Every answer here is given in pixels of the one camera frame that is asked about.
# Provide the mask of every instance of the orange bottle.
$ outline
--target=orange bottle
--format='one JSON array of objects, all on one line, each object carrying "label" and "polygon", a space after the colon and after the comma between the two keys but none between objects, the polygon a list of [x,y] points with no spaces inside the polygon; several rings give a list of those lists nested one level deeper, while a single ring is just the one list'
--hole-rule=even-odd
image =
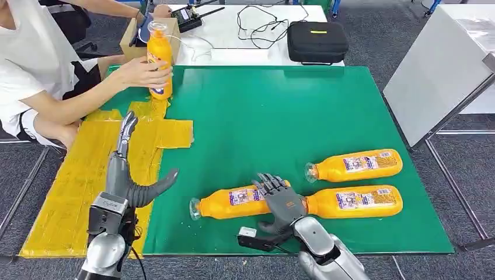
[{"label": "orange bottle", "polygon": [[[172,66],[172,46],[166,38],[165,31],[167,25],[161,22],[150,22],[148,25],[149,41],[148,41],[148,62],[166,61],[168,64],[161,69],[166,69]],[[166,85],[162,89],[149,89],[151,96],[156,99],[163,100],[172,95],[172,78],[166,81]]]},{"label": "orange bottle", "polygon": [[270,213],[263,195],[255,185],[218,190],[207,198],[191,199],[189,212],[193,220],[201,217],[229,219]]},{"label": "orange bottle", "polygon": [[308,214],[325,219],[386,217],[402,210],[399,191],[389,185],[328,188],[306,197]]},{"label": "orange bottle", "polygon": [[[326,219],[383,217],[402,210],[399,191],[391,185],[330,188],[301,198],[308,214]],[[193,220],[270,213],[266,201],[254,185],[218,190],[201,201],[193,198],[189,202],[189,211]]]},{"label": "orange bottle", "polygon": [[402,170],[402,159],[394,149],[369,150],[331,156],[324,161],[306,164],[306,179],[342,182],[388,177]]}]

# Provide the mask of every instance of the bare leg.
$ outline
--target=bare leg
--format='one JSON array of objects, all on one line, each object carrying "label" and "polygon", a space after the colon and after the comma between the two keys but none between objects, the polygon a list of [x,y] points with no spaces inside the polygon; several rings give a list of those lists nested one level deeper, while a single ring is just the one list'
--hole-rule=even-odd
[{"label": "bare leg", "polygon": [[126,57],[124,55],[112,55],[111,57],[99,57],[98,58],[98,68],[100,69],[100,76],[103,79],[107,75],[108,67],[113,64],[124,64],[126,63]]},{"label": "bare leg", "polygon": [[80,124],[81,122],[79,121],[69,125],[57,124],[56,122],[44,119],[40,115],[34,118],[34,129],[36,132],[43,137],[59,140],[67,148],[67,151],[70,150],[72,143],[74,143]]}]

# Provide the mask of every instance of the black carrying case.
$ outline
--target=black carrying case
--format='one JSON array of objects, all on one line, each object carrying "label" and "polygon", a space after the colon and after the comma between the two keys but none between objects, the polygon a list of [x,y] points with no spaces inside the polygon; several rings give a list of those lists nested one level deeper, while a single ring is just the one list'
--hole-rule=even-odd
[{"label": "black carrying case", "polygon": [[335,22],[292,22],[287,45],[292,61],[309,63],[340,62],[349,49],[342,25]]}]

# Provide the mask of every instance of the cardboard box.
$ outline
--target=cardboard box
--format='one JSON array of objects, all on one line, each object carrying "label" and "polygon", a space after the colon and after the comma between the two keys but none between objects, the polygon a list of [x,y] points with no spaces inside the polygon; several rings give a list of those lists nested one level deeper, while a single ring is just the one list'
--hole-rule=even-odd
[{"label": "cardboard box", "polygon": [[[179,25],[177,24],[177,19],[160,17],[154,20],[157,22],[162,22],[167,25],[167,31],[166,31],[167,35],[172,35],[177,38],[180,38]],[[137,29],[136,19],[131,19],[129,25],[127,26],[126,32],[122,36],[122,40],[120,40],[120,48],[122,49],[122,52],[124,52],[127,61],[133,58],[146,56],[147,54],[146,47],[136,47],[134,45],[132,47],[129,47],[129,44],[131,43],[131,40],[133,39],[136,33],[136,29]],[[172,64],[175,64],[175,62],[177,61],[177,56],[179,55],[180,41],[173,37],[168,37],[168,39],[170,41],[170,45],[172,46],[172,58],[173,58]]]}]

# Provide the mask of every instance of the green table surface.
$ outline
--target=green table surface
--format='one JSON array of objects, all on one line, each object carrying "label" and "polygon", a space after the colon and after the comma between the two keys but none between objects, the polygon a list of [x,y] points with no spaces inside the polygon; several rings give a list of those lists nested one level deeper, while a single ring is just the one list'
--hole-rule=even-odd
[{"label": "green table surface", "polygon": [[[404,203],[395,216],[318,219],[357,254],[453,252],[368,68],[176,66],[173,72],[174,97],[166,118],[193,120],[194,142],[188,149],[163,152],[159,177],[173,167],[180,173],[154,202],[144,254],[269,254],[239,246],[236,235],[241,226],[271,221],[271,214],[198,221],[189,215],[191,198],[250,185],[257,172],[289,180],[302,195],[393,185]],[[125,113],[130,101],[147,96],[146,89],[128,89],[103,108]],[[399,152],[399,174],[345,183],[305,180],[308,162],[382,148]],[[295,241],[283,247],[299,249]]]}]

